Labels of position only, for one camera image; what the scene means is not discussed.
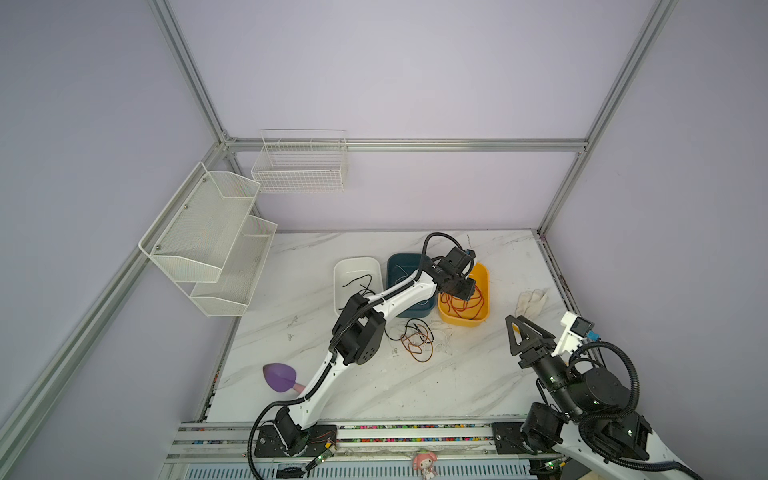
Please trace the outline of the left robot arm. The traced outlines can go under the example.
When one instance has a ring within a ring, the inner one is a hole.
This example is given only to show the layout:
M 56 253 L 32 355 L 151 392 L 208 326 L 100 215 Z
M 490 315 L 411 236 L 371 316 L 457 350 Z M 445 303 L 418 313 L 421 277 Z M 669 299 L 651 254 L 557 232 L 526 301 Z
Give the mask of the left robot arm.
M 254 421 L 246 442 L 252 477 L 262 477 L 255 462 L 255 440 L 264 426 L 274 428 L 288 456 L 301 453 L 333 395 L 334 384 L 349 368 L 374 357 L 385 336 L 387 321 L 437 293 L 470 299 L 476 287 L 476 281 L 469 277 L 475 263 L 474 250 L 463 247 L 447 233 L 432 232 L 424 239 L 414 272 L 378 294 L 352 295 L 332 328 L 328 353 L 303 393 L 292 400 L 268 404 Z

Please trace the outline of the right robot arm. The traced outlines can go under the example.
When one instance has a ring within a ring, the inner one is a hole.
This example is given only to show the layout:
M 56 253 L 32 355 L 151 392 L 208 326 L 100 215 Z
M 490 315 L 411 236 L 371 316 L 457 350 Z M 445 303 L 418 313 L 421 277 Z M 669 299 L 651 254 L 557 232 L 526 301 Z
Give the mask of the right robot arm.
M 516 434 L 494 427 L 497 443 L 528 454 L 558 453 L 604 479 L 696 479 L 639 412 L 641 383 L 630 357 L 593 322 L 566 312 L 554 335 L 523 315 L 505 325 L 510 353 L 535 375 L 541 397 Z

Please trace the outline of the yellow plastic bin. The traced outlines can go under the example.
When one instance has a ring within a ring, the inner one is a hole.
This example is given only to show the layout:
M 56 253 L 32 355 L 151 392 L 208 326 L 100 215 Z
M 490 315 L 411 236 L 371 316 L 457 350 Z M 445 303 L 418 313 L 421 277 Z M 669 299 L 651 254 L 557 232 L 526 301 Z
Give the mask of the yellow plastic bin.
M 438 314 L 447 324 L 474 328 L 482 324 L 490 314 L 490 282 L 487 268 L 476 264 L 470 278 L 476 281 L 475 294 L 469 301 L 461 301 L 445 293 L 438 297 Z

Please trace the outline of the white work glove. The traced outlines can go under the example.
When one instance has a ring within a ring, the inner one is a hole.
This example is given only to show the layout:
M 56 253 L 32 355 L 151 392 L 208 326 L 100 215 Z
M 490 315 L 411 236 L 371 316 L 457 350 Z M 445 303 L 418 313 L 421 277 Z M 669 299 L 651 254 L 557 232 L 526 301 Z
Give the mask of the white work glove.
M 548 300 L 547 292 L 541 289 L 522 292 L 517 300 L 516 317 L 523 316 L 528 320 L 536 320 L 544 309 Z

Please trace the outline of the white plastic bin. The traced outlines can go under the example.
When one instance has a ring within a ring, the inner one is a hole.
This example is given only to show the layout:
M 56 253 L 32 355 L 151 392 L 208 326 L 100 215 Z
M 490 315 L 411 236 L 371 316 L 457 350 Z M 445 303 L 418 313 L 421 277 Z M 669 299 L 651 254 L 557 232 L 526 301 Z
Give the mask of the white plastic bin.
M 373 257 L 339 261 L 333 269 L 333 311 L 339 315 L 353 294 L 370 297 L 384 290 L 380 263 Z

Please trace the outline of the pink doll figure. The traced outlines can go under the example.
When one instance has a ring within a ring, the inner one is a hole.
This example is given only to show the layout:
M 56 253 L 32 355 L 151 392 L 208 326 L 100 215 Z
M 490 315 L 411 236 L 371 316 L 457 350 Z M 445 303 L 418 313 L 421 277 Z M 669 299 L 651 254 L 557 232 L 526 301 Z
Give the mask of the pink doll figure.
M 420 475 L 422 480 L 432 480 L 437 477 L 435 464 L 437 454 L 432 451 L 422 451 L 412 459 L 412 468 Z

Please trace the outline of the purple pink spatula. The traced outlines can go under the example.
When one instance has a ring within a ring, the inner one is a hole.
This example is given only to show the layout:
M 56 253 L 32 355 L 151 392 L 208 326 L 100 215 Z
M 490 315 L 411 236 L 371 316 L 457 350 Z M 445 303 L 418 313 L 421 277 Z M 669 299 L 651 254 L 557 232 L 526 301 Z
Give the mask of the purple pink spatula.
M 262 367 L 262 373 L 267 385 L 278 393 L 290 390 L 301 394 L 305 386 L 297 382 L 297 372 L 284 363 L 269 363 Z

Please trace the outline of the white mesh lower shelf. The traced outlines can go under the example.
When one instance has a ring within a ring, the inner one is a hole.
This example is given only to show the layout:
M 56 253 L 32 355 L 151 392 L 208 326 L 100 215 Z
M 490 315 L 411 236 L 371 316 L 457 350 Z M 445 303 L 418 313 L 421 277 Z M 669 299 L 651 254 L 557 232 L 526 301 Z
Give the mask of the white mesh lower shelf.
M 198 283 L 192 302 L 207 317 L 239 317 L 254 296 L 277 225 L 248 215 L 216 283 Z

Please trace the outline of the white mesh shelf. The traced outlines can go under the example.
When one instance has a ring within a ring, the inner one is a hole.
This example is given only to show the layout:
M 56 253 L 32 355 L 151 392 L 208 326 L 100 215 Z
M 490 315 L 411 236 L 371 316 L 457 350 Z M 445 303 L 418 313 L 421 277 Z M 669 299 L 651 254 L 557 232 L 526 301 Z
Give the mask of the white mesh shelf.
M 254 296 L 277 225 L 248 215 L 216 283 L 198 283 L 192 302 L 207 317 L 239 317 Z
M 259 189 L 250 178 L 199 163 L 138 248 L 175 283 L 215 283 Z

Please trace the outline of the white mesh upper shelf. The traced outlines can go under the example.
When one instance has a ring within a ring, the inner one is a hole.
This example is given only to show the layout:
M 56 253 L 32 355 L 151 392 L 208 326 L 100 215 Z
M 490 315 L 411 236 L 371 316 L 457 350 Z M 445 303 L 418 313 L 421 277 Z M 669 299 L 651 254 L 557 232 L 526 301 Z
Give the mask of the white mesh upper shelf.
M 215 283 L 259 189 L 250 178 L 199 163 L 138 248 L 175 283 Z

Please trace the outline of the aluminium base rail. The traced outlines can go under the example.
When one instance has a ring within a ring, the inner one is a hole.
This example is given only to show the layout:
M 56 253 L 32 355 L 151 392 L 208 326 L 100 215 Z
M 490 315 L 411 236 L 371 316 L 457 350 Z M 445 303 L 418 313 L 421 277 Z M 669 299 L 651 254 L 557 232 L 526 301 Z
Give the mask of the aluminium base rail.
M 417 479 L 413 462 L 436 455 L 440 479 L 555 479 L 567 455 L 531 454 L 519 418 L 474 421 L 325 422 L 295 456 L 273 424 L 184 423 L 161 468 L 163 479 L 284 479 L 290 468 L 315 466 L 307 479 Z

